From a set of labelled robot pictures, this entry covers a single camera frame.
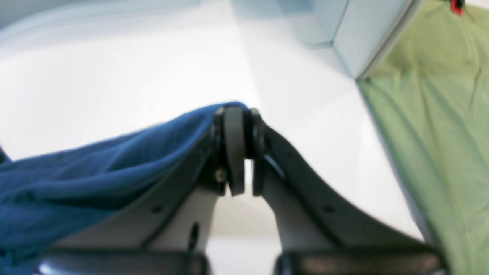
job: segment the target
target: green canopy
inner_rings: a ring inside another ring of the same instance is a hole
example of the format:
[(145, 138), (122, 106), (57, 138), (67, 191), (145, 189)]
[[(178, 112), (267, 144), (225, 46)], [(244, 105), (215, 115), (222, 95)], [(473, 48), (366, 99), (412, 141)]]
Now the green canopy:
[(427, 1), (359, 86), (452, 274), (489, 274), (489, 11)]

